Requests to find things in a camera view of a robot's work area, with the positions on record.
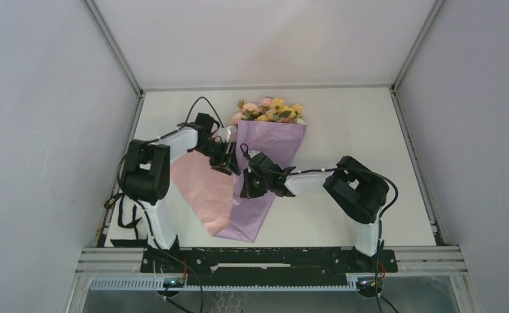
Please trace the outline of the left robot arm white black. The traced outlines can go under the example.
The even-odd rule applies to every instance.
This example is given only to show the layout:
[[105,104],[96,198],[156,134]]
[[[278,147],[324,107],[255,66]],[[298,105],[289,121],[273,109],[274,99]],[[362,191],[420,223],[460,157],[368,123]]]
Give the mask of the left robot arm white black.
[[181,253],[172,248],[177,233],[164,205],[170,188],[171,163],[196,151],[209,158],[211,169],[237,175],[236,133],[236,127],[222,127],[212,116],[199,113],[192,123],[180,123],[167,134],[129,143],[117,182],[123,195],[142,209],[147,243],[160,250],[156,262],[165,271],[177,270],[182,262]]

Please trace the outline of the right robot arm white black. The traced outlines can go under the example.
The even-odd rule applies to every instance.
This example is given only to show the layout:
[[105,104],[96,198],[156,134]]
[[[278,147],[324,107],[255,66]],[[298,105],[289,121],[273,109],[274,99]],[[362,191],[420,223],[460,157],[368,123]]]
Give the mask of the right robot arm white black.
[[254,199],[271,192],[293,198],[304,194],[327,194],[354,221],[355,262],[362,271],[380,264],[382,217],[398,200],[399,189],[389,178],[366,168],[351,156],[343,156],[333,168],[297,170],[280,167],[261,151],[241,146],[247,161],[243,172],[242,198]]

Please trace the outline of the pink purple wrapping paper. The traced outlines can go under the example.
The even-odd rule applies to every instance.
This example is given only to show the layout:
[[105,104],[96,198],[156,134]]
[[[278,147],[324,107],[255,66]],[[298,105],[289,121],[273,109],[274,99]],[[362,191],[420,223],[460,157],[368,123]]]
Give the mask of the pink purple wrapping paper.
[[[240,175],[213,170],[207,156],[192,152],[172,163],[172,182],[211,236],[252,243],[274,199],[285,194],[275,173],[291,166],[306,128],[296,123],[240,121],[236,138]],[[248,168],[242,147],[265,154],[276,167],[257,175]]]

